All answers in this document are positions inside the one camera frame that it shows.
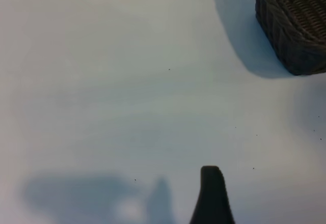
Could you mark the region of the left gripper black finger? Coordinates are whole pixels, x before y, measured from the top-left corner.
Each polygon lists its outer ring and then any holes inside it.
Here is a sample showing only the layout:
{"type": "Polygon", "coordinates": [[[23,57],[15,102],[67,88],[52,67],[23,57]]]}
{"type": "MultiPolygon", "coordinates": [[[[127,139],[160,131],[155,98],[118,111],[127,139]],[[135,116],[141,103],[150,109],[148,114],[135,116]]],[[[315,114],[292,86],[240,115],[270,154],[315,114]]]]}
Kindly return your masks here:
{"type": "Polygon", "coordinates": [[[190,223],[235,223],[225,179],[217,166],[201,168],[200,192],[190,223]]]}

